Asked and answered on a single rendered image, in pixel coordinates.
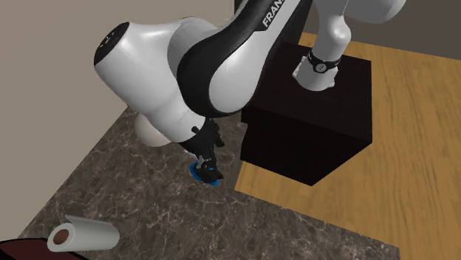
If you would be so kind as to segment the white paper towel roll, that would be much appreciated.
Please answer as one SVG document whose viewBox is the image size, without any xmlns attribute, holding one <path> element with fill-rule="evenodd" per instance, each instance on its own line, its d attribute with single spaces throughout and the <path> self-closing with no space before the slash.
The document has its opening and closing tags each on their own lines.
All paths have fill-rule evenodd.
<svg viewBox="0 0 461 260">
<path fill-rule="evenodd" d="M 52 252 L 110 250 L 120 240 L 118 229 L 109 222 L 65 215 L 68 222 L 49 235 L 47 247 Z"/>
</svg>

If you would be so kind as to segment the blue round object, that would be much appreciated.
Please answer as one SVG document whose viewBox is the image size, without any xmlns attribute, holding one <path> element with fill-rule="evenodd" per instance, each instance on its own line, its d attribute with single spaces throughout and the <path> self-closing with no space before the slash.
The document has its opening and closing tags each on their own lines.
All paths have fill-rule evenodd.
<svg viewBox="0 0 461 260">
<path fill-rule="evenodd" d="M 202 180 L 202 178 L 196 173 L 196 166 L 197 166 L 197 162 L 191 164 L 189 166 L 189 171 L 191 172 L 192 176 L 197 180 L 197 181 L 200 181 L 200 182 L 203 182 L 203 183 L 207 183 L 205 181 Z M 219 180 L 215 180 L 213 182 L 208 182 L 207 183 L 208 185 L 212 185 L 212 186 L 216 186 L 219 184 Z"/>
</svg>

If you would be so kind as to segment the dark red round object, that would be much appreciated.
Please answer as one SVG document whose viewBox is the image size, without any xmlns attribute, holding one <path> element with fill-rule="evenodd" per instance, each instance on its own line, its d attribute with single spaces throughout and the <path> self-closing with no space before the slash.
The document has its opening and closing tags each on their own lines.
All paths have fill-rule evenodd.
<svg viewBox="0 0 461 260">
<path fill-rule="evenodd" d="M 45 238 L 0 241 L 0 260 L 89 260 L 74 252 L 52 252 Z"/>
</svg>

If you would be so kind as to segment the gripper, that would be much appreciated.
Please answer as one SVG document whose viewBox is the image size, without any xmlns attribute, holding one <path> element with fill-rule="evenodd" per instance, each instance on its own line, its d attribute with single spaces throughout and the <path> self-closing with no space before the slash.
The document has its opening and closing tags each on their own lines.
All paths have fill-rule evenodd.
<svg viewBox="0 0 461 260">
<path fill-rule="evenodd" d="M 196 165 L 197 176 L 203 182 L 217 182 L 223 179 L 224 176 L 216 166 L 214 153 L 215 147 L 225 145 L 219 133 L 219 125 L 213 119 L 206 118 L 201 129 L 194 126 L 191 130 L 195 135 L 180 145 L 199 158 Z"/>
</svg>

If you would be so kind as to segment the black robot stand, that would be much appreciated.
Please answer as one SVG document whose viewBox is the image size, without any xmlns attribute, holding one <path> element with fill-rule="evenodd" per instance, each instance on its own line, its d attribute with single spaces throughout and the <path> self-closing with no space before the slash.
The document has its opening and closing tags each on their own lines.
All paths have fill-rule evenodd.
<svg viewBox="0 0 461 260">
<path fill-rule="evenodd" d="M 309 47 L 284 43 L 251 102 L 241 159 L 314 185 L 372 143 L 372 64 L 343 56 L 335 85 L 313 92 L 292 76 Z"/>
</svg>

